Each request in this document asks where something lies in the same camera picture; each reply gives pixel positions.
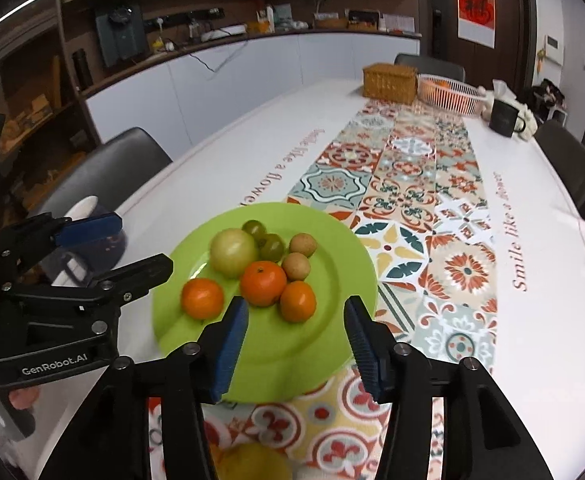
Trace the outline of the large green apple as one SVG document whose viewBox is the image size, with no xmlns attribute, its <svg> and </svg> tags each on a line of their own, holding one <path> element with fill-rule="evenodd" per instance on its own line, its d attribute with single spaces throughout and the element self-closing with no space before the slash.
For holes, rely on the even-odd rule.
<svg viewBox="0 0 585 480">
<path fill-rule="evenodd" d="M 259 258 L 256 241 L 241 229 L 226 229 L 216 234 L 209 252 L 213 270 L 226 278 L 240 278 L 247 266 Z"/>
</svg>

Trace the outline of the orange tangerine with stem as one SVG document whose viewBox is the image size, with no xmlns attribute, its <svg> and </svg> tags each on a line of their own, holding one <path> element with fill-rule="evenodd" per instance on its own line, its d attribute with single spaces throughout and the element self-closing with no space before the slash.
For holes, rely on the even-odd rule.
<svg viewBox="0 0 585 480">
<path fill-rule="evenodd" d="M 242 274 L 240 293 L 253 307 L 267 308 L 276 304 L 287 285 L 287 275 L 275 262 L 255 261 Z"/>
</svg>

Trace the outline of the small green fruit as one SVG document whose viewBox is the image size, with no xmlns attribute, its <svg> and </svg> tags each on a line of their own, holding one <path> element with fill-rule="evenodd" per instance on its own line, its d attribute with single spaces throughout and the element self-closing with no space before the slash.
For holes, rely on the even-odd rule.
<svg viewBox="0 0 585 480">
<path fill-rule="evenodd" d="M 242 225 L 242 230 L 249 234 L 254 240 L 262 240 L 268 231 L 265 229 L 265 226 L 262 222 L 258 220 L 248 220 Z"/>
<path fill-rule="evenodd" d="M 286 246 L 279 235 L 265 234 L 259 242 L 259 256 L 261 260 L 278 263 L 282 260 Z"/>
</svg>

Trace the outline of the small orange tangerine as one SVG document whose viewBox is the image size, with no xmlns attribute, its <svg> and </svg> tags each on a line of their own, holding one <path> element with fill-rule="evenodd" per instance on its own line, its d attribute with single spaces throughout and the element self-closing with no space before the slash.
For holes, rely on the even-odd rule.
<svg viewBox="0 0 585 480">
<path fill-rule="evenodd" d="M 290 282 L 279 297 L 279 313 L 288 323 L 303 323 L 317 310 L 317 297 L 306 282 Z"/>
</svg>

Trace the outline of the brown longan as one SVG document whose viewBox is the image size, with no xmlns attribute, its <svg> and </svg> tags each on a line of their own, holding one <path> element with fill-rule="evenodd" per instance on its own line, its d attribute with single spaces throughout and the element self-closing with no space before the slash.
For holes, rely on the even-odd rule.
<svg viewBox="0 0 585 480">
<path fill-rule="evenodd" d="M 289 251 L 310 258 L 317 251 L 317 241 L 308 233 L 298 233 L 289 242 Z"/>
<path fill-rule="evenodd" d="M 305 255 L 291 252 L 282 261 L 282 269 L 289 281 L 304 281 L 311 272 L 311 264 Z"/>
</svg>

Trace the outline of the dark blue mug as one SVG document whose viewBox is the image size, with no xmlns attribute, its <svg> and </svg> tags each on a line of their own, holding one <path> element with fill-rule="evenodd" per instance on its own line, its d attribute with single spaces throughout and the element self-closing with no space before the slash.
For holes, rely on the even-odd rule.
<svg viewBox="0 0 585 480">
<path fill-rule="evenodd" d="M 94 276 L 117 266 L 126 245 L 128 239 L 125 232 L 120 230 L 117 234 L 98 240 L 57 248 L 41 262 L 41 266 L 51 281 L 65 273 L 73 284 L 86 286 Z"/>
</svg>

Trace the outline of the grey chair near left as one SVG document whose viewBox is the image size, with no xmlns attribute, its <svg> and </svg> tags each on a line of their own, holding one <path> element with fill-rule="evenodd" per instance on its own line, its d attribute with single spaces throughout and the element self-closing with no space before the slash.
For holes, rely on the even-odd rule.
<svg viewBox="0 0 585 480">
<path fill-rule="evenodd" d="M 50 212 L 58 218 L 88 196 L 115 211 L 172 159 L 142 128 L 125 130 L 102 144 L 63 176 L 29 216 Z"/>
</svg>

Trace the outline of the grey chair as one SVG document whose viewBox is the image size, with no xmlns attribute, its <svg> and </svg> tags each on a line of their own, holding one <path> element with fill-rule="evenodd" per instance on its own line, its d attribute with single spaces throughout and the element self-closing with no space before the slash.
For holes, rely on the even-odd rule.
<svg viewBox="0 0 585 480">
<path fill-rule="evenodd" d="M 142 128 L 125 130 L 102 144 L 63 176 L 29 216 L 50 212 L 58 218 L 88 196 L 115 211 L 172 159 Z"/>
<path fill-rule="evenodd" d="M 585 146 L 555 120 L 542 124 L 535 140 L 577 208 L 585 203 Z"/>
</svg>

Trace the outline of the large yellow-green pear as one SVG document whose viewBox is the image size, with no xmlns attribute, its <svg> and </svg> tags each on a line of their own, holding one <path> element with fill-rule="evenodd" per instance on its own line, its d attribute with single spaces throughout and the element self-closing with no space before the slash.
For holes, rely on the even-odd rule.
<svg viewBox="0 0 585 480">
<path fill-rule="evenodd" d="M 233 448 L 210 448 L 215 472 L 227 480 L 290 480 L 293 470 L 288 460 L 276 451 L 257 442 L 247 442 Z"/>
</svg>

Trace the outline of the patterned table runner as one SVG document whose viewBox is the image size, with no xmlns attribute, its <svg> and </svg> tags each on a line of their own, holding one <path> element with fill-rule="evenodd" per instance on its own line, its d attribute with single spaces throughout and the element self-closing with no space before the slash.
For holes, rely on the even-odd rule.
<svg viewBox="0 0 585 480">
<path fill-rule="evenodd" d="M 361 240 L 377 275 L 370 314 L 397 341 L 439 361 L 492 364 L 494 236 L 460 116 L 421 103 L 367 102 L 283 203 L 325 212 Z M 257 442 L 282 454 L 292 478 L 370 479 L 390 413 L 366 392 L 351 358 L 288 401 L 209 406 L 204 429 L 210 448 Z"/>
</svg>

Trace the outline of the grey chair right far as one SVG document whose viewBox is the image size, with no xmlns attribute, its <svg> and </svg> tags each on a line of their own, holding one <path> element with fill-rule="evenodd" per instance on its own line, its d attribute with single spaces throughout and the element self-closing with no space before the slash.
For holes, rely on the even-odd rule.
<svg viewBox="0 0 585 480">
<path fill-rule="evenodd" d="M 542 124 L 535 140 L 577 208 L 585 203 L 585 146 L 555 120 Z"/>
</svg>

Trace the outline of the black mug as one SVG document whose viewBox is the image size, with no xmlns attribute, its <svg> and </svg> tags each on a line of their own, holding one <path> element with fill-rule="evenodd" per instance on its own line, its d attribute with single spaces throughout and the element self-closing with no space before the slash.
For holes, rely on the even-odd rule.
<svg viewBox="0 0 585 480">
<path fill-rule="evenodd" d="M 526 122 L 519 116 L 519 110 L 512 104 L 500 99 L 493 101 L 489 128 L 500 136 L 511 138 L 514 133 L 523 133 Z"/>
</svg>

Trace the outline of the woven wicker box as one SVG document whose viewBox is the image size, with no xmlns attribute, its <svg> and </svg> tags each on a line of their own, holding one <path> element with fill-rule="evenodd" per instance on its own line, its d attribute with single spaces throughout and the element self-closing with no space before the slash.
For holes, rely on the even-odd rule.
<svg viewBox="0 0 585 480">
<path fill-rule="evenodd" d="M 369 99 L 412 104 L 417 91 L 414 67 L 375 63 L 363 68 L 363 96 Z"/>
</svg>

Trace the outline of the grey chair far end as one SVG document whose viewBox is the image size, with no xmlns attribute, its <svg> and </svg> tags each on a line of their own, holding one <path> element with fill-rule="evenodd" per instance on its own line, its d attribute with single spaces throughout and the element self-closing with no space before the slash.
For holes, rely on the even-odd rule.
<svg viewBox="0 0 585 480">
<path fill-rule="evenodd" d="M 460 82 L 466 81 L 466 72 L 463 66 L 431 56 L 398 54 L 395 58 L 395 64 L 413 67 L 419 74 L 441 76 Z"/>
</svg>

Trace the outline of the red fu door poster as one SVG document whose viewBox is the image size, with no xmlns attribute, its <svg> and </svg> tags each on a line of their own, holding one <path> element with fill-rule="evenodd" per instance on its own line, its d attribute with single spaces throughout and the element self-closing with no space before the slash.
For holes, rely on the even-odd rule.
<svg viewBox="0 0 585 480">
<path fill-rule="evenodd" d="M 495 0 L 457 0 L 457 38 L 494 49 L 496 33 Z"/>
</svg>

